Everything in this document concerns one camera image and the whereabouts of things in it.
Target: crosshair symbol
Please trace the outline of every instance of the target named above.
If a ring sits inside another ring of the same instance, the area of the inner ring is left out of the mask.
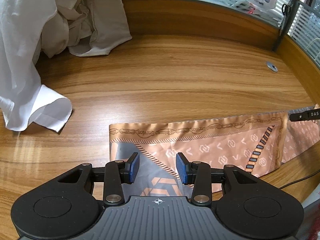
[[[161,199],[158,198],[158,199],[154,200],[153,202],[159,205],[162,202],[164,202],[164,200],[161,200]]]

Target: wood grain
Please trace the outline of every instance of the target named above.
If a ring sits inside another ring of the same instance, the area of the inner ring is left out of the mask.
[[[278,73],[266,67],[267,60]],[[21,194],[80,163],[108,162],[112,123],[206,119],[313,104],[277,54],[212,38],[134,36],[107,57],[65,51],[52,59],[42,56],[37,69],[43,84],[72,101],[74,112],[59,134],[33,123],[17,136],[0,117],[0,239],[18,237],[10,208]],[[301,178],[319,158],[314,146],[268,175],[269,181],[280,186]],[[287,191],[303,200],[318,183],[314,177]],[[101,189],[97,185],[94,192],[98,199]]]
[[[196,0],[122,0],[132,34],[199,35],[271,50],[278,29],[236,10]]]
[[[284,37],[277,53],[298,78],[310,98],[320,104],[320,70],[309,56],[289,36]]]

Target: wooden desk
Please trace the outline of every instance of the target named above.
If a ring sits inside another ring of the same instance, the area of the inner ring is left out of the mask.
[[[267,68],[269,60],[278,68]],[[17,136],[0,117],[0,239],[17,239],[10,219],[23,193],[72,167],[109,160],[108,126],[173,122],[295,109],[313,105],[275,53],[232,41],[189,36],[135,36],[107,57],[67,51],[42,57],[43,84],[67,96],[73,115],[60,134],[36,124]],[[268,174],[277,187],[319,168],[320,144]],[[304,200],[320,174],[286,189]],[[94,195],[102,196],[97,185]]]

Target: gray ribbed plate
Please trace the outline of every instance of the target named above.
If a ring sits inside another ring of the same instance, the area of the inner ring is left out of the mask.
[[[96,225],[73,240],[245,240],[226,228],[209,208],[186,197],[132,196],[109,207]]]

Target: wooden partition panel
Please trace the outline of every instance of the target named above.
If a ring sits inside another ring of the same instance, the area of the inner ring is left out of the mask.
[[[196,0],[123,0],[132,34],[198,35],[271,50],[278,29],[253,16]]]
[[[320,70],[315,63],[289,36],[284,37],[277,53],[295,74],[310,98],[320,104]]]

